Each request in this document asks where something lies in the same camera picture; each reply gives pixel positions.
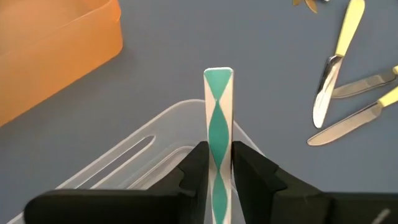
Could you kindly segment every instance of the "blue table surface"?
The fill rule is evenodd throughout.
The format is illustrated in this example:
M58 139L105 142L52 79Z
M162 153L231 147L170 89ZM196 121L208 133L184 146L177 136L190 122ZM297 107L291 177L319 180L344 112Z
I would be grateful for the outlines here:
M398 105L333 144L310 147L315 91L348 0L120 0L124 49L0 128L0 223L172 104L204 98L203 71L235 70L234 117L264 154L327 191L398 192ZM366 2L338 85L398 64L398 2ZM331 125L398 83L333 100Z

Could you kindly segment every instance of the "orange bin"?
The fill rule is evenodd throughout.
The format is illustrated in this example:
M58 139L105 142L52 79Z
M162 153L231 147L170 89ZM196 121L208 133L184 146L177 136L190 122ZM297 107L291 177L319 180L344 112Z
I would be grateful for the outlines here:
M117 0L0 0L0 126L116 56Z

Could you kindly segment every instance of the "transparent plastic bin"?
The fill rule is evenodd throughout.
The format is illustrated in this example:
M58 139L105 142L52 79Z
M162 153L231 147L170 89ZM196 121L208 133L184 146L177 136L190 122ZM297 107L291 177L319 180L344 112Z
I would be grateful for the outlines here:
M0 0L0 126L117 55L118 0Z
M146 143L141 144L137 153L118 161L143 139L146 139ZM262 154L236 122L234 122L233 139L244 142ZM200 141L204 140L206 140L205 102L181 101L157 115L57 188L148 189L165 177ZM23 224L22 215L8 224L12 223ZM212 223L211 204L208 193L205 224L210 223ZM232 196L232 223L244 223L235 186Z

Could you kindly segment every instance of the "knife handle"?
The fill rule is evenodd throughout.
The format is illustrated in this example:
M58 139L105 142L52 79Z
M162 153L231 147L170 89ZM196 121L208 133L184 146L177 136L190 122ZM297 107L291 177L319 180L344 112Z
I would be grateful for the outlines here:
M392 68L392 71L393 71L396 75L398 75L398 65L395 66L394 68Z
M379 99L379 102L383 107L389 106L396 101L398 101L398 86Z
M351 0L337 42L336 55L344 57L365 10L364 0Z

